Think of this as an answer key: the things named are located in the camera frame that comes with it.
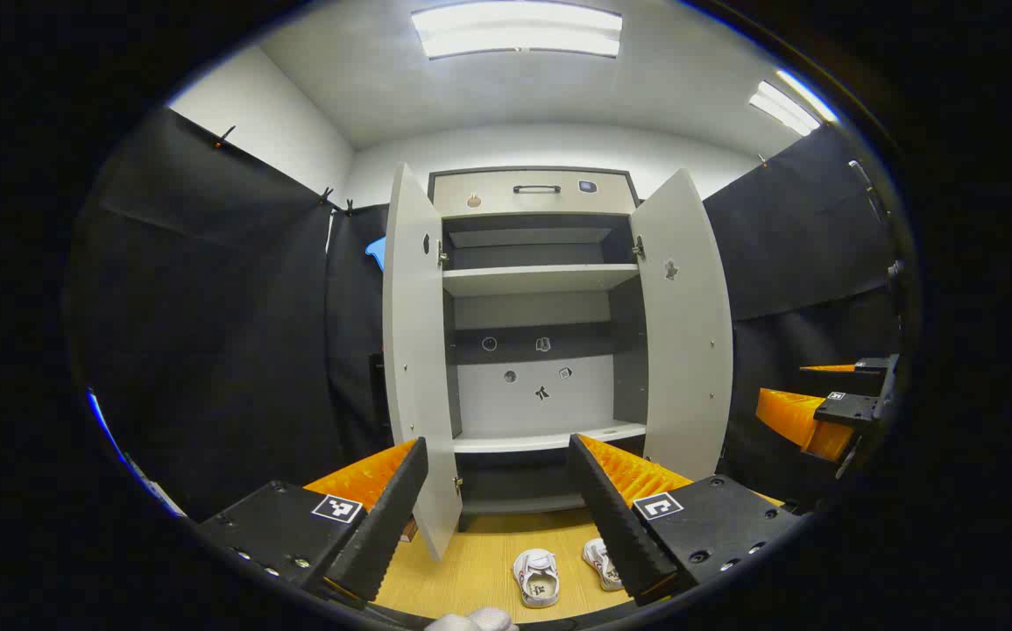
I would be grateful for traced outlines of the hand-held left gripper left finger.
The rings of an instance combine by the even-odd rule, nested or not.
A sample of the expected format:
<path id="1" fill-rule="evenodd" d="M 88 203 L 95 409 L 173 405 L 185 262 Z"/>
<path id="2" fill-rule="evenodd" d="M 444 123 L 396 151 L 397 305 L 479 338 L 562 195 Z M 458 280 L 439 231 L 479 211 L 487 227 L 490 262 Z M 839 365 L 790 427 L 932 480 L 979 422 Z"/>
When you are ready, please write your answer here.
<path id="1" fill-rule="evenodd" d="M 419 436 L 306 486 L 271 480 L 197 531 L 271 578 L 364 606 L 380 594 L 427 472 Z"/>

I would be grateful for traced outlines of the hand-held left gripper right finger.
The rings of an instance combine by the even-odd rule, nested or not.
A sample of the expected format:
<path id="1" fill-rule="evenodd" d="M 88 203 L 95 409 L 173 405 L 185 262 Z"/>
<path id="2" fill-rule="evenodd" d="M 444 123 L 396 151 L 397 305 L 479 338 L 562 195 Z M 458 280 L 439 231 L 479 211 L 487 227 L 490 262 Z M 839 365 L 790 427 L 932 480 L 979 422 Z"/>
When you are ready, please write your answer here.
<path id="1" fill-rule="evenodd" d="M 582 434 L 570 436 L 567 471 L 638 606 L 744 570 L 803 523 L 730 477 L 693 482 Z"/>

